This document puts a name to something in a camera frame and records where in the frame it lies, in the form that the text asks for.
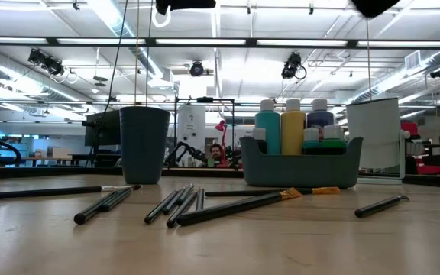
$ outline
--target ceiling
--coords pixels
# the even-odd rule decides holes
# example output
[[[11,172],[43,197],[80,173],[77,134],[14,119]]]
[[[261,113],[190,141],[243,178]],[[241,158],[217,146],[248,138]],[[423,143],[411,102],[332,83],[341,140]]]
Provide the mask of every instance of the ceiling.
[[[114,37],[113,33],[88,5],[79,1],[81,10],[72,8],[72,0],[0,1],[0,36],[25,37]],[[130,0],[126,21],[139,37],[277,37],[295,39],[371,39],[440,40],[440,1],[401,0],[387,13],[367,22],[348,4],[347,0],[217,0],[219,8],[212,10],[173,11],[165,27],[150,24],[150,1]],[[309,15],[313,2],[314,12]],[[125,1],[119,1],[124,11]],[[157,20],[162,22],[162,15]],[[29,46],[0,46],[0,55],[31,69]],[[104,101],[108,98],[107,86],[96,88],[94,76],[112,79],[117,48],[99,50],[98,68],[96,48],[93,47],[38,47],[45,54],[62,60],[63,64],[79,76],[76,83],[50,81],[41,68],[42,86],[60,86],[82,95],[83,99]],[[282,79],[283,63],[294,50],[300,52],[307,77],[298,83]],[[370,77],[378,77],[404,65],[404,59],[414,50],[371,50]],[[288,98],[327,98],[330,103],[346,103],[356,91],[368,86],[368,52],[366,50],[268,49],[222,48],[218,49],[221,61],[221,96],[238,100],[259,102],[262,98],[279,101]],[[208,47],[154,47],[150,58],[161,68],[172,70],[174,81],[188,79],[187,67],[192,61],[202,61],[203,66],[215,73],[215,51]],[[174,90],[158,89],[147,85],[146,70],[139,66],[136,74],[135,56],[127,47],[120,49],[112,95],[149,95],[148,100],[172,100]],[[207,95],[217,96],[215,77],[202,76],[208,86]],[[439,84],[440,79],[430,79],[428,85]],[[423,89],[424,76],[392,87],[384,94],[404,97]]]

